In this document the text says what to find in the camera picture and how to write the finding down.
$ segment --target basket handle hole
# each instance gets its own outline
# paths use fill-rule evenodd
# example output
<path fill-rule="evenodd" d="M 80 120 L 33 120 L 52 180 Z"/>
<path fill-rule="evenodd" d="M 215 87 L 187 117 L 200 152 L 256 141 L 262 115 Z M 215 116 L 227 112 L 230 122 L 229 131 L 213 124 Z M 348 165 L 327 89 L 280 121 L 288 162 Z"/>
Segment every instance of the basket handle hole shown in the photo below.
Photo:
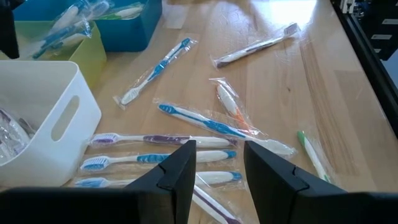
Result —
<path fill-rule="evenodd" d="M 73 96 L 65 110 L 62 112 L 60 118 L 55 123 L 54 127 L 51 130 L 51 138 L 53 141 L 58 141 L 62 138 L 65 133 L 70 121 L 76 114 L 77 109 L 79 108 L 80 99 L 78 96 Z"/>

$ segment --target black frame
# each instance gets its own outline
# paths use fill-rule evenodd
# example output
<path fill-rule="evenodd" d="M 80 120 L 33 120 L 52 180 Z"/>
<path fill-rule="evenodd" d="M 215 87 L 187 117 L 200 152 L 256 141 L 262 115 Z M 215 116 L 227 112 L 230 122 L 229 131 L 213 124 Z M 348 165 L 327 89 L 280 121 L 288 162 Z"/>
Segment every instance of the black frame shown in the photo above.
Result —
<path fill-rule="evenodd" d="M 373 50 L 368 38 L 357 19 L 351 14 L 343 14 L 339 4 L 333 7 L 340 19 L 363 70 L 390 122 L 392 130 L 398 136 L 398 90 L 387 73 L 379 57 Z"/>

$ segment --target black metal bracket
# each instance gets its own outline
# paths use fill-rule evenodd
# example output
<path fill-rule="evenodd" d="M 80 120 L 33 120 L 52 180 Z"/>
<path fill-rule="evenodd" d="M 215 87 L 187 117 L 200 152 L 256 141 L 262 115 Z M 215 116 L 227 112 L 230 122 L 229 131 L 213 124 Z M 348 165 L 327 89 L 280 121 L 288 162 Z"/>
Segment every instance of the black metal bracket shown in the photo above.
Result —
<path fill-rule="evenodd" d="M 397 223 L 398 194 L 347 193 L 252 141 L 244 165 L 260 223 Z"/>
<path fill-rule="evenodd" d="M 379 57 L 373 50 L 368 38 L 356 18 L 351 14 L 343 14 L 340 8 L 333 5 L 354 51 L 361 62 L 363 70 L 379 99 L 390 125 L 398 137 L 398 90 L 387 73 Z"/>
<path fill-rule="evenodd" d="M 186 224 L 195 183 L 196 141 L 123 189 L 16 188 L 0 194 L 0 216 L 16 223 Z"/>

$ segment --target green toothbrush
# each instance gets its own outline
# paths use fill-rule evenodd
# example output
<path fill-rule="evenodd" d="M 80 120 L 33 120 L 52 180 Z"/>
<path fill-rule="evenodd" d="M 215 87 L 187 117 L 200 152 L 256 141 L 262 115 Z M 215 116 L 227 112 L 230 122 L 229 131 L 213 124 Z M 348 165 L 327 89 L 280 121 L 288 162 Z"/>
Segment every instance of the green toothbrush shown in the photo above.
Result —
<path fill-rule="evenodd" d="M 310 141 L 305 136 L 303 131 L 297 131 L 297 137 L 300 141 L 301 145 L 305 148 L 308 156 L 310 157 L 313 165 L 315 166 L 315 170 L 317 170 L 319 178 L 324 181 L 331 183 L 328 174 L 326 174 L 325 168 L 323 168 L 321 161 L 319 160 L 317 154 L 315 153 L 314 148 L 312 147 Z"/>

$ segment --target toothbrush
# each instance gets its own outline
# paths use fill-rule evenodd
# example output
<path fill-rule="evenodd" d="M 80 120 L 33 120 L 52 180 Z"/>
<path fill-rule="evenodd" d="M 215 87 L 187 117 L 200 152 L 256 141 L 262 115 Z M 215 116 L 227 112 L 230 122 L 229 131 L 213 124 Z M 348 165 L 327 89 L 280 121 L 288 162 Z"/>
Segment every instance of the toothbrush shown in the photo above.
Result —
<path fill-rule="evenodd" d="M 262 50 L 266 47 L 270 47 L 272 45 L 278 44 L 279 42 L 282 42 L 285 39 L 292 36 L 293 34 L 295 34 L 298 30 L 299 30 L 299 27 L 298 27 L 297 23 L 293 23 L 284 29 L 284 35 L 282 37 L 278 37 L 278 38 L 271 39 L 271 40 L 265 40 L 258 44 L 250 45 L 250 46 L 246 47 L 245 49 L 239 50 L 232 54 L 225 55 L 224 57 L 221 57 L 216 60 L 216 67 L 217 68 L 224 67 L 226 65 L 229 65 L 231 62 L 236 61 L 237 59 L 240 59 L 247 55 L 253 54 L 254 52 Z"/>
<path fill-rule="evenodd" d="M 43 40 L 33 43 L 31 45 L 32 48 L 29 48 L 28 52 L 25 52 L 21 55 L 26 55 L 28 57 L 31 56 L 33 59 L 38 59 L 40 56 L 42 56 L 45 53 L 48 47 L 50 47 L 54 43 L 63 41 L 68 36 L 70 36 L 70 34 L 76 32 L 76 30 L 79 27 L 81 27 L 83 24 L 84 22 L 77 22 L 76 24 L 58 30 L 45 37 Z"/>
<path fill-rule="evenodd" d="M 12 116 L 10 114 L 8 114 L 5 110 L 0 108 L 0 118 L 2 118 L 5 122 L 8 123 L 8 125 L 10 127 L 13 128 L 13 130 L 16 132 L 16 134 L 18 135 L 18 137 L 21 139 L 21 141 L 24 144 L 28 144 L 30 142 L 30 137 L 29 135 L 26 133 L 26 131 L 24 130 L 24 128 L 22 128 L 19 123 L 14 120 L 14 118 L 12 118 Z"/>
<path fill-rule="evenodd" d="M 192 112 L 189 110 L 185 110 L 185 109 L 182 109 L 182 108 L 179 108 L 176 106 L 166 105 L 166 104 L 160 104 L 159 109 L 167 114 L 170 114 L 176 118 L 180 118 L 184 121 L 188 121 L 189 123 L 195 124 L 201 128 L 210 129 L 217 133 L 225 134 L 228 136 L 238 137 L 243 140 L 254 141 L 257 144 L 260 144 L 263 147 L 265 147 L 266 149 L 272 151 L 273 153 L 276 153 L 279 155 L 289 156 L 295 152 L 294 148 L 290 148 L 290 147 L 280 143 L 279 141 L 275 141 L 272 139 L 268 139 L 268 140 L 256 139 L 252 136 L 249 136 L 247 134 L 240 132 L 236 128 L 233 128 L 233 127 L 228 126 L 221 122 L 213 121 L 213 120 L 208 119 L 198 113 L 195 113 L 195 112 Z"/>
<path fill-rule="evenodd" d="M 250 131 L 249 125 L 246 123 L 242 112 L 239 110 L 234 98 L 229 94 L 228 90 L 221 84 L 217 86 L 217 93 L 220 98 L 221 103 L 228 110 L 228 113 L 236 120 L 239 121 L 239 125 L 247 131 Z"/>
<path fill-rule="evenodd" d="M 305 136 L 304 132 L 297 131 L 297 137 L 298 137 L 298 140 L 300 141 L 301 145 L 305 148 L 313 165 L 315 166 L 315 170 L 317 171 L 319 178 L 331 183 L 330 178 L 328 177 L 328 174 L 326 173 L 325 168 L 323 168 L 322 163 L 319 160 L 319 157 L 317 156 L 314 148 L 312 147 L 308 138 Z"/>
<path fill-rule="evenodd" d="M 65 27 L 68 27 L 76 19 L 77 14 L 85 7 L 83 1 L 78 1 L 76 4 L 72 5 L 67 9 L 67 11 L 55 22 L 52 26 L 50 33 L 59 31 Z"/>
<path fill-rule="evenodd" d="M 133 19 L 137 17 L 143 9 L 143 5 L 140 4 L 139 6 L 131 6 L 130 8 L 123 9 L 120 11 L 116 11 L 114 13 L 105 15 L 100 17 L 99 19 L 109 19 L 109 20 L 114 20 L 114 19 Z"/>
<path fill-rule="evenodd" d="M 174 57 L 181 52 L 192 40 L 190 38 L 186 38 L 181 43 L 179 43 L 177 46 L 175 46 L 166 56 L 165 58 L 158 64 L 156 67 L 153 69 L 152 73 L 137 87 L 131 88 L 129 91 L 127 91 L 126 94 L 122 97 L 120 104 L 122 105 L 127 105 L 130 103 L 132 100 L 134 100 L 138 94 L 142 91 L 142 89 L 153 79 L 158 77 L 159 75 L 162 74 L 164 69 L 167 67 L 167 65 L 174 59 Z"/>
<path fill-rule="evenodd" d="M 139 135 L 121 136 L 116 133 L 96 134 L 90 141 L 94 147 L 111 146 L 119 141 L 144 141 L 149 143 L 183 145 L 189 140 L 196 140 L 197 147 L 229 147 L 237 144 L 236 140 L 204 137 L 204 136 L 164 136 L 164 135 Z"/>
<path fill-rule="evenodd" d="M 81 170 L 98 171 L 107 166 L 119 162 L 144 162 L 159 163 L 165 160 L 170 154 L 144 154 L 140 156 L 126 156 L 111 158 L 108 156 L 97 156 L 86 159 L 81 165 Z M 236 152 L 232 150 L 215 150 L 197 152 L 197 162 L 214 162 L 236 157 Z"/>
<path fill-rule="evenodd" d="M 241 224 L 224 206 L 196 185 L 193 187 L 192 200 L 222 224 Z"/>
<path fill-rule="evenodd" d="M 82 15 L 82 17 L 79 18 L 78 15 L 83 11 L 84 8 L 87 7 L 90 7 L 90 9 L 84 11 L 83 14 L 87 12 L 89 14 Z M 84 1 L 78 1 L 73 6 L 69 7 L 67 11 L 55 22 L 49 34 L 53 34 L 61 29 L 71 26 L 78 20 L 83 19 L 83 17 L 86 21 L 96 19 L 97 17 L 102 16 L 109 9 L 109 7 L 110 5 L 108 1 L 100 1 L 92 6 L 88 6 Z"/>
<path fill-rule="evenodd" d="M 206 183 L 212 184 L 223 184 L 228 182 L 235 182 L 242 179 L 242 174 L 235 171 L 209 171 L 209 172 L 197 172 L 195 176 L 195 183 Z M 125 186 L 135 181 L 135 179 L 129 180 L 108 180 L 103 177 L 92 177 L 75 182 L 75 187 L 89 187 L 89 188 L 101 188 L 101 187 L 112 187 L 112 186 Z"/>

